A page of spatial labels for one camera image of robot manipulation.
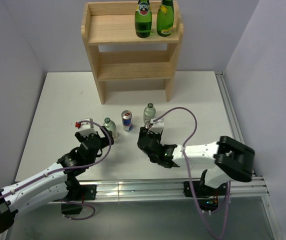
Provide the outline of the green bottle red label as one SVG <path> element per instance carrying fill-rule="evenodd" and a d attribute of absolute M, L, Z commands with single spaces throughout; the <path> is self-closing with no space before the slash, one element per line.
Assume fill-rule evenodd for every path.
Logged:
<path fill-rule="evenodd" d="M 150 36 L 152 29 L 152 12 L 149 0 L 139 0 L 134 16 L 135 33 L 139 38 Z"/>

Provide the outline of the green bottle yellow label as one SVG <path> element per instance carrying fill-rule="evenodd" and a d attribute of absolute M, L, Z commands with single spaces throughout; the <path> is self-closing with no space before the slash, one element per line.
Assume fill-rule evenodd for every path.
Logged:
<path fill-rule="evenodd" d="M 161 37 L 168 37 L 174 25 L 175 11 L 173 0 L 162 0 L 157 12 L 156 31 Z"/>

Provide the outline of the silver Red Bull can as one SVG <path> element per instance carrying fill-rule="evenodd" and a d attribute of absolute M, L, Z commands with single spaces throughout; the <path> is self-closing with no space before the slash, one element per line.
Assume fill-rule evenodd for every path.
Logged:
<path fill-rule="evenodd" d="M 150 129 L 151 128 L 151 124 L 149 122 L 146 122 L 144 125 L 145 129 Z"/>

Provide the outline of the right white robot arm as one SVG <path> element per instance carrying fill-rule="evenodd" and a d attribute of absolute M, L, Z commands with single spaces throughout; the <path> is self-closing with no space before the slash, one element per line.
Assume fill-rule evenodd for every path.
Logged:
<path fill-rule="evenodd" d="M 203 145 L 162 145 L 162 133 L 141 127 L 138 148 L 150 162 L 167 169 L 179 168 L 183 163 L 189 166 L 213 165 L 201 174 L 199 189 L 203 194 L 210 195 L 231 180 L 241 183 L 252 181 L 255 151 L 249 146 L 229 136 L 221 136 L 219 141 Z"/>

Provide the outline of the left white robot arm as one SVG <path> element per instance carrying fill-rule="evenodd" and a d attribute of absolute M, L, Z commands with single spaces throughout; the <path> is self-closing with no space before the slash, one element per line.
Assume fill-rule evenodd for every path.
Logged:
<path fill-rule="evenodd" d="M 70 201 L 81 193 L 77 176 L 107 157 L 103 149 L 114 144 L 106 127 L 100 136 L 94 122 L 82 121 L 75 137 L 80 145 L 64 154 L 45 170 L 18 183 L 0 188 L 0 234 L 7 231 L 19 216 L 52 201 Z"/>

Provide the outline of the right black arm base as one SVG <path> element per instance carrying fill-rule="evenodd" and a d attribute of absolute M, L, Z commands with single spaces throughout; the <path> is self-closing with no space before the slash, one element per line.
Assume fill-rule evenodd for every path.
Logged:
<path fill-rule="evenodd" d="M 183 194 L 187 198 L 192 198 L 194 193 L 202 211 L 213 212 L 218 210 L 220 207 L 220 196 L 224 196 L 224 200 L 226 200 L 228 190 L 227 183 L 221 184 L 218 188 L 211 188 L 198 180 L 193 181 L 192 185 L 194 190 L 192 190 L 189 181 L 184 181 Z"/>

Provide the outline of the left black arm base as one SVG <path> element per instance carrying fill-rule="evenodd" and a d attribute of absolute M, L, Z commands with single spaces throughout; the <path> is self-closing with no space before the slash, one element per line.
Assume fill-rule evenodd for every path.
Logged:
<path fill-rule="evenodd" d="M 75 196 L 64 198 L 61 204 L 61 213 L 63 215 L 79 215 L 85 208 L 82 205 L 72 204 L 71 202 L 84 203 L 85 201 L 93 201 L 96 198 L 97 185 L 96 184 L 81 184 Z"/>

